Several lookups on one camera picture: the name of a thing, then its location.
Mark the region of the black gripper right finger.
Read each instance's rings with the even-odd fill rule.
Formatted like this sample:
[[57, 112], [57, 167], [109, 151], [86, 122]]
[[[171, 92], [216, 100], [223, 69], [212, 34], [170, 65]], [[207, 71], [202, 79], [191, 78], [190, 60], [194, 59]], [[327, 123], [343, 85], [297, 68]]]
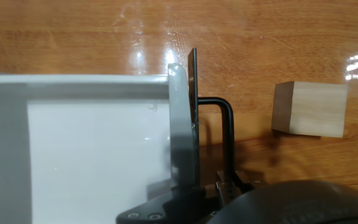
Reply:
[[222, 170], [216, 173], [216, 196], [220, 205], [228, 205], [242, 194], [255, 189], [245, 172], [236, 170], [226, 175]]

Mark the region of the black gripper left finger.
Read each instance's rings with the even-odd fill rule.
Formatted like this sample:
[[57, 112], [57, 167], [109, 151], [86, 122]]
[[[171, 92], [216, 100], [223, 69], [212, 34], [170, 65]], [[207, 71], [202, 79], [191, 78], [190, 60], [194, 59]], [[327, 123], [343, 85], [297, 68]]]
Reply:
[[201, 223], [221, 208], [219, 199], [202, 187], [177, 188], [146, 203], [122, 212], [117, 224]]

